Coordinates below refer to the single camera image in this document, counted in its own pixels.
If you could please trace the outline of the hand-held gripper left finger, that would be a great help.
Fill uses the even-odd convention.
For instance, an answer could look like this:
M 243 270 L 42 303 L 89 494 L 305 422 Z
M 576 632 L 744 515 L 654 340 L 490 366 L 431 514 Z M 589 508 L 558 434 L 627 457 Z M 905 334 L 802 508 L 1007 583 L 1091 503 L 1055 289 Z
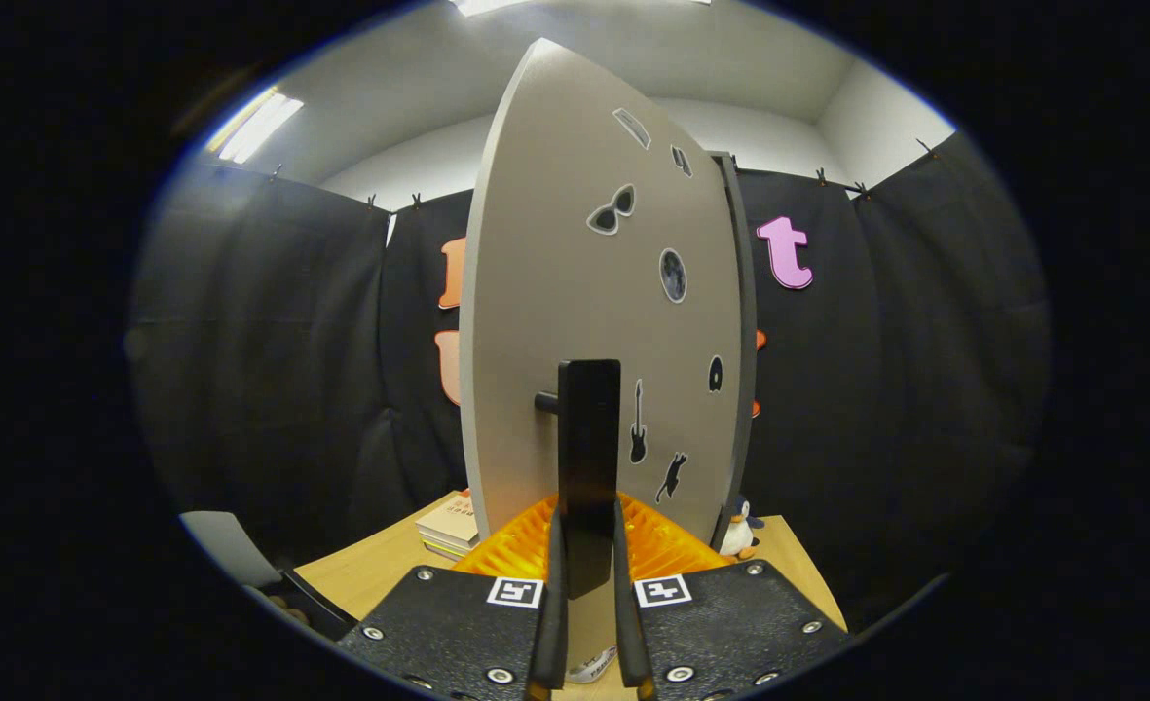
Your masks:
M 549 700 L 569 614 L 557 496 L 526 507 L 451 568 L 414 567 L 337 647 L 437 700 Z

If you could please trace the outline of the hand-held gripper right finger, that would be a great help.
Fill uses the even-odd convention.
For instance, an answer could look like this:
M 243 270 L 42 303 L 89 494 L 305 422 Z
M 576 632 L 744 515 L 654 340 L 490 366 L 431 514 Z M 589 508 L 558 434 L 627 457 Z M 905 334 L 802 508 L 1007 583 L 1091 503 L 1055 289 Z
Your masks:
M 614 527 L 620 675 L 641 700 L 747 700 L 852 644 L 764 559 L 729 562 L 631 496 Z

